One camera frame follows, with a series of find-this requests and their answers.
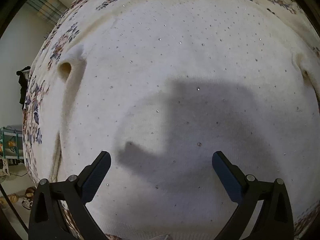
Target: curtain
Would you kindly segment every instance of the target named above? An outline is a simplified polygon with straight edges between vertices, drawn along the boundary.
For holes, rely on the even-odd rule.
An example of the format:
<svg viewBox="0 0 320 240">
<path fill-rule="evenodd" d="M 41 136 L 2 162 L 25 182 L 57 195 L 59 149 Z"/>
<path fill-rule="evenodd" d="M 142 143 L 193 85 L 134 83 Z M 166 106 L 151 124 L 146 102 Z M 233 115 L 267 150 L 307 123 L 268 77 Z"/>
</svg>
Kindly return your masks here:
<svg viewBox="0 0 320 240">
<path fill-rule="evenodd" d="M 59 0 L 28 0 L 26 2 L 38 12 L 45 21 L 55 24 L 67 7 Z"/>
</svg>

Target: bolt head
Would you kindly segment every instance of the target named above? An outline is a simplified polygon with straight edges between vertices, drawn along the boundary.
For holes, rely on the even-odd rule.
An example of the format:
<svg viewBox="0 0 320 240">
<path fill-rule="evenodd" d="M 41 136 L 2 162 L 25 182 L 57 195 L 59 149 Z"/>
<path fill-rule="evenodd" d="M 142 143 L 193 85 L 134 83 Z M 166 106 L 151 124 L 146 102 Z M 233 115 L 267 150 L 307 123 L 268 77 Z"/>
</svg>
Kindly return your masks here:
<svg viewBox="0 0 320 240">
<path fill-rule="evenodd" d="M 77 175 L 70 175 L 69 178 L 68 178 L 68 180 L 69 180 L 69 181 L 75 181 L 77 178 L 78 178 Z"/>
<path fill-rule="evenodd" d="M 283 179 L 277 179 L 277 183 L 280 185 L 284 184 Z"/>
<path fill-rule="evenodd" d="M 44 185 L 48 182 L 47 179 L 41 179 L 41 181 L 39 182 L 40 185 Z"/>
<path fill-rule="evenodd" d="M 253 175 L 247 175 L 248 181 L 254 181 L 256 178 Z"/>
</svg>

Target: orange object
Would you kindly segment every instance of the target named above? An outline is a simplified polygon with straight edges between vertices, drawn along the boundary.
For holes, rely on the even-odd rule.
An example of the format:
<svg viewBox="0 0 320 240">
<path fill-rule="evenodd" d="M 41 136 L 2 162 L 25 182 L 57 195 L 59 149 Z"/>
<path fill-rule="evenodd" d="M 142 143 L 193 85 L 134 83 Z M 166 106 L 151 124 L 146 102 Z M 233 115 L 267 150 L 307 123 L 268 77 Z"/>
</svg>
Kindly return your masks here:
<svg viewBox="0 0 320 240">
<path fill-rule="evenodd" d="M 10 194 L 8 195 L 8 198 L 11 201 L 11 203 L 17 203 L 19 200 L 19 196 L 17 194 Z M 0 197 L 0 205 L 4 207 L 7 205 L 7 201 L 4 197 Z"/>
<path fill-rule="evenodd" d="M 13 142 L 13 141 L 9 141 L 9 142 L 8 142 L 8 146 L 9 146 L 9 147 L 16 147 L 17 144 L 16 144 L 15 142 Z"/>
</svg>

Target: white blanket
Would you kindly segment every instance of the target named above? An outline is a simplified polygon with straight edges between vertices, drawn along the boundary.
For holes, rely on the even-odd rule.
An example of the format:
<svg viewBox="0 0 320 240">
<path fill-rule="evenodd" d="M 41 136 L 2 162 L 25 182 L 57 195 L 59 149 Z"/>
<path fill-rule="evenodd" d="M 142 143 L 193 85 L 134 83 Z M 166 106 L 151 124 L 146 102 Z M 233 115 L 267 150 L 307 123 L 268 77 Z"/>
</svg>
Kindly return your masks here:
<svg viewBox="0 0 320 240">
<path fill-rule="evenodd" d="M 221 150 L 284 180 L 299 237 L 320 199 L 317 44 L 291 0 L 76 0 L 32 65 L 28 172 L 65 180 L 106 150 L 87 204 L 105 233 L 213 239 L 236 207 Z"/>
</svg>

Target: cable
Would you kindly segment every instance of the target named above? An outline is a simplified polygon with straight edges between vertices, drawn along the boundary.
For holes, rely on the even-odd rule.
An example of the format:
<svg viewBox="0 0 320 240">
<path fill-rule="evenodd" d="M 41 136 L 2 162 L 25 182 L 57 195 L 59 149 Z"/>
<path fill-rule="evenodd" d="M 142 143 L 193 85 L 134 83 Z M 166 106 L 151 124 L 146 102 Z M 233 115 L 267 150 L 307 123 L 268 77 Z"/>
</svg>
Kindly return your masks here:
<svg viewBox="0 0 320 240">
<path fill-rule="evenodd" d="M 18 177 L 23 177 L 24 175 L 27 175 L 28 173 L 26 172 L 25 174 L 23 175 L 17 175 L 17 174 L 13 174 L 13 173 L 10 173 L 11 175 L 14 175 L 14 176 L 18 176 Z"/>
<path fill-rule="evenodd" d="M 12 205 L 10 199 L 8 198 L 6 192 L 4 191 L 1 183 L 0 183 L 0 191 L 2 193 L 2 195 L 4 196 L 6 202 L 8 203 L 8 205 L 10 206 L 11 210 L 13 211 L 13 213 L 16 215 L 17 219 L 19 220 L 20 224 L 22 225 L 23 229 L 28 233 L 28 227 L 26 226 L 26 224 L 23 222 L 23 220 L 21 219 L 21 217 L 19 216 L 18 212 L 16 211 L 16 209 L 14 208 L 14 206 Z"/>
</svg>

